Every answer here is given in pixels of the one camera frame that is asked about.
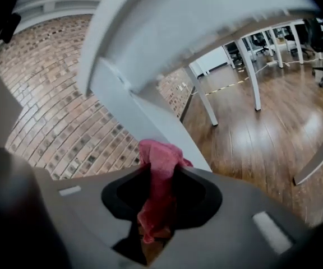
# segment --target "opening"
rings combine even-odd
[[[170,229],[158,232],[152,244],[145,244],[137,214],[150,193],[150,168],[146,166],[107,185],[101,193],[104,205],[116,218],[132,221],[129,235],[115,244],[113,249],[136,262],[149,265],[176,230],[203,226],[222,203],[222,194],[214,184],[185,168],[176,167],[172,192],[177,204],[174,224]]]

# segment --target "pink towel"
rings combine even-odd
[[[193,165],[175,145],[152,140],[139,142],[139,157],[142,165],[150,163],[150,195],[138,213],[138,221],[145,232],[144,242],[151,243],[154,234],[169,227],[175,219],[176,198],[172,193],[175,166]]]

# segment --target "wooden floor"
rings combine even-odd
[[[269,58],[259,54],[255,68]],[[283,58],[293,60],[287,52]],[[283,69],[274,65],[260,71],[259,112],[253,109],[247,80],[207,96],[218,126],[211,125],[197,94],[183,121],[213,172],[253,183],[310,225],[322,218],[323,167],[302,185],[294,186],[292,178],[323,141],[323,89],[311,75],[312,66],[320,63],[293,63]],[[246,70],[237,67],[224,66],[200,78],[205,92],[245,79]]]

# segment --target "desk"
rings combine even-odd
[[[173,143],[196,168],[210,171],[155,88],[156,77],[188,67],[211,50],[236,41],[259,110],[257,79],[242,37],[303,19],[312,11],[317,11],[312,0],[103,0],[84,40],[77,84],[83,94],[92,91],[135,139]],[[192,53],[189,47],[208,34],[213,40]]]
[[[300,62],[300,64],[303,64],[304,61],[303,61],[303,55],[302,55],[302,50],[301,50],[301,44],[300,44],[300,40],[299,40],[297,31],[296,31],[296,28],[295,28],[295,25],[301,25],[301,24],[304,24],[303,20],[302,19],[296,19],[294,21],[287,22],[287,23],[271,25],[268,28],[253,31],[253,32],[245,35],[244,38],[248,38],[249,36],[257,34],[257,33],[262,33],[263,36],[264,36],[264,39],[266,41],[267,47],[269,49],[270,55],[273,56],[272,51],[270,51],[271,48],[270,48],[269,40],[267,39],[267,37],[265,35],[265,32],[269,31],[270,36],[271,36],[271,38],[273,40],[273,43],[274,43],[274,46],[275,46],[275,52],[276,52],[276,56],[277,56],[277,59],[278,59],[278,65],[279,65],[280,68],[283,68],[283,61],[282,61],[282,57],[280,55],[280,49],[279,49],[279,46],[278,46],[278,43],[277,43],[277,40],[276,40],[276,37],[275,37],[275,33],[273,32],[273,29],[274,28],[281,28],[282,29],[283,27],[289,26],[291,28],[292,34],[295,37],[295,44],[296,44],[296,48],[297,48],[299,62]],[[286,41],[286,47],[287,47],[287,51],[290,51],[287,41]]]

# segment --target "white wall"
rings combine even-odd
[[[229,63],[228,57],[223,47],[218,47],[192,62],[190,68],[196,76],[199,76],[224,63]]]

